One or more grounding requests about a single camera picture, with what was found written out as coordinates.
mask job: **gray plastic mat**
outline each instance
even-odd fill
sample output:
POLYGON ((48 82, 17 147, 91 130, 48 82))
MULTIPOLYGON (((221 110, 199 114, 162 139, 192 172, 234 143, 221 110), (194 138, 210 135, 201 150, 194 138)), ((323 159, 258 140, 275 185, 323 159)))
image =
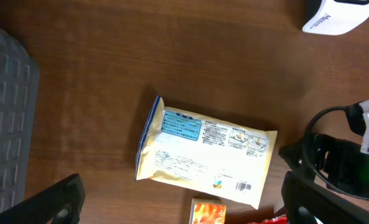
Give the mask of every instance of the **gray plastic mat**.
POLYGON ((0 29, 0 212, 24 199, 39 68, 0 29))

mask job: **logo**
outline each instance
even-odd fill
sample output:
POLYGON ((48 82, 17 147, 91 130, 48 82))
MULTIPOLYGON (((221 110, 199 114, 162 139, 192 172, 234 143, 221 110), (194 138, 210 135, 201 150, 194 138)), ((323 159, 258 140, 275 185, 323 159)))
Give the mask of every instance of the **logo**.
POLYGON ((222 187, 222 181, 215 180, 215 183, 213 184, 213 188, 220 189, 221 187, 222 187))
POLYGON ((317 22, 315 22, 313 24, 313 26, 310 27, 310 29, 313 29, 313 27, 319 26, 321 23, 323 23, 324 21, 328 20, 330 17, 331 17, 330 15, 328 15, 328 14, 325 13, 324 16, 321 17, 321 19, 319 19, 317 22))

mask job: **red package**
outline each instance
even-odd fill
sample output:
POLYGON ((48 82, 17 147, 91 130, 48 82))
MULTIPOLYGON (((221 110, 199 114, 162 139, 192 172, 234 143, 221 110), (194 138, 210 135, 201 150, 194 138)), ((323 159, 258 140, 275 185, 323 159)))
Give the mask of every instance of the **red package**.
POLYGON ((280 217, 276 217, 272 220, 265 220, 261 222, 260 224, 286 224, 286 223, 287 223, 286 215, 281 215, 280 217))

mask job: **orange box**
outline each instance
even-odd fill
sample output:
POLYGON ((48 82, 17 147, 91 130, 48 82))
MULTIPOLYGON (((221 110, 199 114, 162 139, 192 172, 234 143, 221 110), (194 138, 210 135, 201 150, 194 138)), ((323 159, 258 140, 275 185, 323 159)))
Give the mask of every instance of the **orange box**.
POLYGON ((226 206, 218 200, 193 198, 189 224, 224 224, 226 206))

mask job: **wooden table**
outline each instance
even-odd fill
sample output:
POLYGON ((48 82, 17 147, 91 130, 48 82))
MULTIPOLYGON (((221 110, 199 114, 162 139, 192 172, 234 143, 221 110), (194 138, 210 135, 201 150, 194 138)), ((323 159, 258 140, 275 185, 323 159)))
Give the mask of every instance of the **wooden table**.
MULTIPOLYGON (((197 192, 134 181, 158 94, 169 106, 278 130, 258 211, 272 213, 288 170, 279 147, 318 111, 369 99, 369 19, 341 36, 305 34, 304 8, 304 0, 0 1, 0 26, 41 69, 26 197, 80 173, 81 223, 187 223, 197 192)), ((318 127, 361 141, 341 113, 318 127)), ((225 203, 227 223, 262 219, 225 203)))

